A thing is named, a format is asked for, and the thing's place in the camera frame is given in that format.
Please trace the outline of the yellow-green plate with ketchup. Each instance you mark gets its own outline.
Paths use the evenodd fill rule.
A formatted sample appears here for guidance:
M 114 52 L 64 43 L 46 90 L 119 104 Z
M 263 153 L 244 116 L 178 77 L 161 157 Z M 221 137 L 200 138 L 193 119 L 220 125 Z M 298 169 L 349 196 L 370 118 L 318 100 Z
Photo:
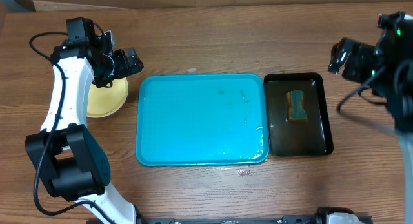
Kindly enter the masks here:
M 113 80 L 112 86 L 97 88 L 91 85 L 88 93 L 87 117 L 101 118 L 117 112 L 128 97 L 126 78 Z

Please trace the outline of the green and yellow sponge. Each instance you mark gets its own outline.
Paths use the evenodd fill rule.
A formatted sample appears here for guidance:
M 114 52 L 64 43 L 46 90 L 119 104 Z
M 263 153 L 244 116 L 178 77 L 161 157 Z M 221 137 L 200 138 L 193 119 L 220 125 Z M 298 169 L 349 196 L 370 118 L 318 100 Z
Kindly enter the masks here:
M 304 121 L 307 120 L 307 115 L 303 108 L 304 91 L 292 90 L 285 94 L 287 101 L 287 120 L 288 121 Z

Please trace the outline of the turquoise plastic tray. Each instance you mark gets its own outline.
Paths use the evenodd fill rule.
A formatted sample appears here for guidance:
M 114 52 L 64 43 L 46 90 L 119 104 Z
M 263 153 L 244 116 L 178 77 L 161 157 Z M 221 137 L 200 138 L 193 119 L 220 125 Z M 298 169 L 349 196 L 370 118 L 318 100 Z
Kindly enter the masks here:
M 136 158 L 141 164 L 256 164 L 268 154 L 267 111 L 259 76 L 160 75 L 142 81 L 136 130 Z

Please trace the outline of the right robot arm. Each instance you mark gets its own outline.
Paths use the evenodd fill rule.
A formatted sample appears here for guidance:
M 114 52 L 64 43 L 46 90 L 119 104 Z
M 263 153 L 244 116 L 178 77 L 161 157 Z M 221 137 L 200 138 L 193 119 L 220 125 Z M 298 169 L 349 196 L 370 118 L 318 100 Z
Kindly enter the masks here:
M 412 223 L 412 16 L 402 11 L 381 14 L 377 27 L 382 35 L 375 45 L 346 37 L 336 43 L 328 71 L 359 83 L 337 105 L 340 116 L 398 137 L 405 173 L 404 222 Z M 394 127 L 342 111 L 341 107 L 351 97 L 368 89 L 373 95 L 385 98 L 382 105 L 394 118 Z

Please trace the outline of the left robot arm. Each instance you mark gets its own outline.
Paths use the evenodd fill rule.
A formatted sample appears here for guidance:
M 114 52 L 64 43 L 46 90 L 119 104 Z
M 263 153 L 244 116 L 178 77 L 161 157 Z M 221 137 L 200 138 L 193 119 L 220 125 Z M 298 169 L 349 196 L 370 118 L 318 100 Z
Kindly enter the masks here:
M 84 17 L 67 20 L 67 39 L 46 57 L 55 76 L 48 114 L 25 140 L 36 170 L 34 204 L 47 216 L 83 206 L 99 223 L 145 223 L 113 186 L 109 160 L 86 123 L 90 87 L 109 88 L 142 71 L 143 63 L 134 48 L 113 50 L 112 32 L 96 34 L 98 27 Z

